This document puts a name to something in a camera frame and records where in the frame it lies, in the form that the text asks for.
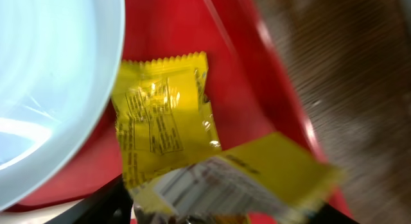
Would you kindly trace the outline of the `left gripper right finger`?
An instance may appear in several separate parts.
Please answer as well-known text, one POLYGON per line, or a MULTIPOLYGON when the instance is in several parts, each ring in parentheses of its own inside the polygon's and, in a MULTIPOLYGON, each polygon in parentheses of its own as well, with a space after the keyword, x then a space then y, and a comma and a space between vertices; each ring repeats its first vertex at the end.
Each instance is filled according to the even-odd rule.
POLYGON ((359 224, 329 203, 322 203, 320 209, 306 211, 305 215, 308 218, 307 224, 359 224))

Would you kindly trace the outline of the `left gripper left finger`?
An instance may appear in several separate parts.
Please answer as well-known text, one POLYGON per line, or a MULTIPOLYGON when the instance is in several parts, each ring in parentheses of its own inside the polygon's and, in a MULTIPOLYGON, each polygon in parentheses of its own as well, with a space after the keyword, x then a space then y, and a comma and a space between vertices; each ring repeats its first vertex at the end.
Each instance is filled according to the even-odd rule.
POLYGON ((119 175, 46 224, 130 224, 132 205, 119 175))

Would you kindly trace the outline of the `light blue plate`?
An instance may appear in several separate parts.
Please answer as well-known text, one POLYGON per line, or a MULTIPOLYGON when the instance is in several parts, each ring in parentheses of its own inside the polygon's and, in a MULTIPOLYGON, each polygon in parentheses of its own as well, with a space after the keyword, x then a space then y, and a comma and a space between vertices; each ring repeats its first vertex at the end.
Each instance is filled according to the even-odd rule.
POLYGON ((57 174, 103 114, 125 0, 1 0, 1 208, 57 174))

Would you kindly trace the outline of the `yellow silver snack wrapper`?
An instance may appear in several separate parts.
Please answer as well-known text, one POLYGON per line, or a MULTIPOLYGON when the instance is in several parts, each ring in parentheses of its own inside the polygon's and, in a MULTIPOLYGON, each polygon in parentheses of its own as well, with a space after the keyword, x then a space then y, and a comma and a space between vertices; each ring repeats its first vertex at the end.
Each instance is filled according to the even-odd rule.
POLYGON ((341 178, 279 132, 222 148, 206 54, 124 61, 112 93, 123 180, 139 223, 304 223, 341 178))

